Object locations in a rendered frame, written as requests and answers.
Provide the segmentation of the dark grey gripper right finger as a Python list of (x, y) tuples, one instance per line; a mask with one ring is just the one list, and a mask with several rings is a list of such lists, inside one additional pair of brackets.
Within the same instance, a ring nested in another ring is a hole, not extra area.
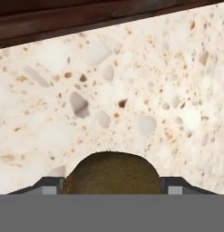
[(214, 192), (192, 186), (182, 177), (161, 177), (161, 193), (166, 195), (209, 194)]

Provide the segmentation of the dark brown wooden cupboard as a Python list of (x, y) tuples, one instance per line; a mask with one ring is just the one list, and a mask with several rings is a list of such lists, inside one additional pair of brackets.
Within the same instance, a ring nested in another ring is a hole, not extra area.
[(224, 0), (0, 0), (0, 49)]

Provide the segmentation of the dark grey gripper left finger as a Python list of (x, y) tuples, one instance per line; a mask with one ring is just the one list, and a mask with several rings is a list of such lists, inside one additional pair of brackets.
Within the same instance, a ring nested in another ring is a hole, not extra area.
[(43, 177), (33, 186), (18, 189), (11, 192), (15, 194), (39, 194), (39, 195), (61, 195), (63, 191), (64, 177)]

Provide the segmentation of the brown kiwi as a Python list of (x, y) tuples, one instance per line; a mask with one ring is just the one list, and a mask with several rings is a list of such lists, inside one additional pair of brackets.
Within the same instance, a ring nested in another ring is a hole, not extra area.
[(160, 194), (161, 178), (145, 158), (117, 151), (95, 152), (67, 176), (63, 194)]

